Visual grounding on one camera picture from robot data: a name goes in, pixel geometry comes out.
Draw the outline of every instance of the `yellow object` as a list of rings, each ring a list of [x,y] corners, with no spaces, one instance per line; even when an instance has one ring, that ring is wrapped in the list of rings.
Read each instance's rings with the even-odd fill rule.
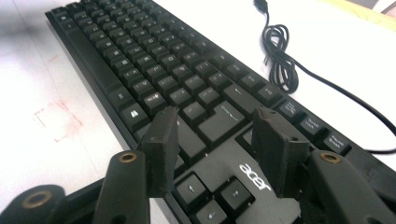
[[[367,7],[362,7],[352,2],[346,0],[319,0],[323,2],[328,2],[336,7],[343,9],[359,18],[373,22],[377,25],[386,27],[394,32],[396,32],[396,19],[390,16],[384,15],[382,13],[371,10]]]

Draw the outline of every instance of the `keyboard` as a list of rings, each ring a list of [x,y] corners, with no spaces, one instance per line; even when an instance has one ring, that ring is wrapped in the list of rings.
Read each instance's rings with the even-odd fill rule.
[[[346,157],[390,209],[396,175],[324,120],[187,23],[149,0],[82,0],[46,13],[130,149],[155,115],[179,108],[175,189],[163,209],[179,223],[300,223],[254,160],[252,114],[280,113],[313,149]],[[68,223],[89,223],[102,180],[67,196]]]

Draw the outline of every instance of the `acer logo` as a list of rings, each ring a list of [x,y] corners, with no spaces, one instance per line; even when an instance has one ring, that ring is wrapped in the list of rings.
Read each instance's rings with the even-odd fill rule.
[[[252,171],[250,166],[248,166],[246,163],[245,165],[240,164],[239,169],[241,169],[241,171],[244,172],[251,181],[253,181],[254,185],[256,185],[259,190],[271,190],[271,187],[266,185],[265,182],[261,178],[259,178],[256,172]]]

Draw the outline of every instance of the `black keyboard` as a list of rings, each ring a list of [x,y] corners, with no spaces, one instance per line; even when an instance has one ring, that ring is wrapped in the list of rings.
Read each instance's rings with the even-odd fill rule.
[[[82,0],[46,13],[130,149],[154,116],[179,108],[175,189],[165,198],[180,223],[293,223],[252,158],[252,113],[284,116],[312,148],[349,159],[395,211],[396,176],[287,94],[149,0]],[[69,223],[89,222],[102,181],[67,196]]]

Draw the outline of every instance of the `cable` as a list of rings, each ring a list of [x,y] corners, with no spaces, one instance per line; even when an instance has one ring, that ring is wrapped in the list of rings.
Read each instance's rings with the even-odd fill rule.
[[[270,70],[269,80],[271,83],[276,84],[282,91],[290,94],[297,90],[299,79],[297,72],[295,70],[295,65],[301,68],[309,76],[315,78],[316,80],[332,87],[333,89],[343,93],[346,97],[353,100],[357,104],[361,105],[368,111],[370,111],[374,116],[381,120],[388,129],[396,136],[396,127],[388,120],[384,115],[377,111],[372,106],[365,103],[362,99],[352,94],[349,91],[335,85],[329,80],[316,75],[315,73],[309,71],[307,68],[302,66],[292,57],[290,57],[285,51],[289,44],[289,30],[285,25],[271,25],[269,26],[270,16],[268,13],[268,5],[265,0],[254,0],[256,8],[264,14],[266,17],[265,27],[262,31],[262,43],[265,50],[267,51],[267,56],[264,59],[265,64],[268,63],[270,59],[273,64]],[[365,149],[372,154],[387,155],[396,153],[396,148],[389,150],[375,150],[375,149]]]

